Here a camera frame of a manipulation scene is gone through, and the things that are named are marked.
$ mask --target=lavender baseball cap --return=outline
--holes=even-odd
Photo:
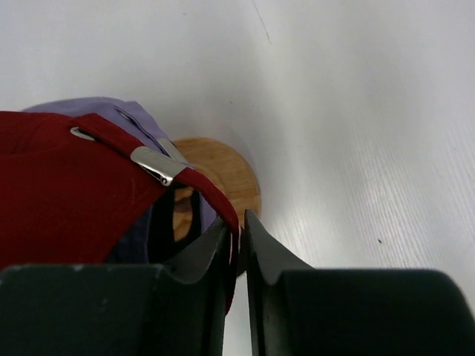
[[[124,102],[107,97],[90,97],[79,99],[66,99],[56,102],[47,102],[27,108],[30,113],[60,113],[62,115],[77,117],[88,113],[97,113],[104,119],[114,123],[135,136],[145,146],[171,156],[173,144],[166,134],[159,128],[155,119],[137,102]],[[110,263],[147,263],[156,262],[149,251],[151,244],[149,237],[157,231],[166,231],[167,238],[173,234],[173,195],[160,199],[150,207],[124,234],[117,246],[105,262]],[[192,197],[194,206],[193,220],[186,241],[194,240],[213,223],[216,212],[198,193]]]

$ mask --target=metal grommet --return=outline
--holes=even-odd
[[[87,135],[86,133],[84,133],[80,128],[78,128],[77,126],[75,128],[71,128],[70,129],[70,132],[74,135],[74,136],[78,136],[82,139],[88,139],[89,141],[96,141],[92,136],[89,136]]]

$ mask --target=metal buckle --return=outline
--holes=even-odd
[[[83,130],[78,127],[71,128],[70,132],[77,137],[81,137],[82,139],[88,139],[89,141],[96,141],[92,136],[86,134]]]
[[[122,109],[120,109],[120,108],[116,108],[116,110],[117,110],[117,112],[119,113],[119,115],[121,117],[123,117],[124,119],[127,119],[132,124],[137,126],[137,121],[132,116],[130,116],[129,114],[123,112]],[[156,140],[159,143],[159,145],[163,148],[163,150],[165,150],[165,152],[171,158],[177,160],[178,162],[188,164],[188,161],[186,160],[186,158],[183,157],[183,155],[177,150],[177,148],[175,147],[175,145],[173,144],[172,141],[170,141],[169,139],[166,139],[165,137],[158,137],[158,138],[156,138]]]
[[[186,168],[182,162],[145,146],[135,148],[131,153],[131,160],[157,178],[165,187],[169,187],[173,179]]]

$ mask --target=baseball cap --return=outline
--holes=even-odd
[[[97,113],[0,112],[0,268],[102,263],[124,233],[176,184],[192,187],[229,227],[229,303],[240,227],[200,172]]]
[[[108,97],[85,97],[46,102],[23,110],[29,113],[60,113],[69,117],[96,113],[135,136],[151,150],[160,152],[188,165],[155,119],[137,102]],[[216,218],[216,212],[194,191],[191,196],[192,221],[186,235],[175,243],[173,235],[174,191],[155,202],[124,233],[108,255],[109,263],[159,262],[176,254],[198,238]]]

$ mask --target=black plastic part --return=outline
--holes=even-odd
[[[148,260],[161,263],[182,251],[187,245],[201,236],[200,194],[191,194],[193,217],[187,235],[180,241],[174,240],[175,191],[169,189],[152,208],[151,223],[148,233]]]
[[[221,220],[164,265],[14,266],[0,274],[0,355],[221,355]]]
[[[247,239],[240,239],[239,256],[237,258],[237,276],[241,276],[247,270],[249,254],[249,242]]]
[[[428,270],[315,270],[246,212],[253,355],[475,355],[459,289]]]

